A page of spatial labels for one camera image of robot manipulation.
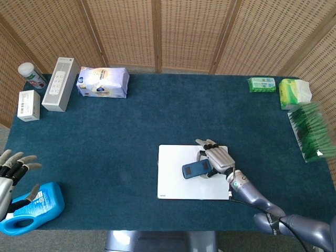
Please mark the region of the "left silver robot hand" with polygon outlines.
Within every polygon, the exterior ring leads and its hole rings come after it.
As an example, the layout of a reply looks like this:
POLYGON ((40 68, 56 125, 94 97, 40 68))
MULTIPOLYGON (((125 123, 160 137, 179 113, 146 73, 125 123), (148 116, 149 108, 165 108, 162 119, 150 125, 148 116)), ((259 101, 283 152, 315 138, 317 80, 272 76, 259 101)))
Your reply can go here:
POLYGON ((42 167, 35 163, 35 155, 25 156, 23 152, 12 153, 12 150, 5 150, 1 154, 1 220, 8 214, 30 204, 37 196, 40 185, 36 184, 31 192, 24 199, 14 202, 13 192, 18 182, 30 170, 38 170, 42 167))

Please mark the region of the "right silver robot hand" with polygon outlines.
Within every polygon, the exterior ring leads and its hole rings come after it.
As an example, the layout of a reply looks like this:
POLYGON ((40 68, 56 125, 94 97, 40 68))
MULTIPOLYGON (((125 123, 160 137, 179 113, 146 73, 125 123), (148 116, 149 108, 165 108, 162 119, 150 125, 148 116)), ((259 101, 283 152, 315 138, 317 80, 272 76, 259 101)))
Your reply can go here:
POLYGON ((196 139, 195 142, 203 148, 197 153, 196 160, 200 161, 201 157, 204 156, 210 163, 211 171, 206 174, 207 178, 210 178, 216 174, 225 174, 227 170, 230 172, 234 171, 234 159, 216 142, 210 139, 196 139))

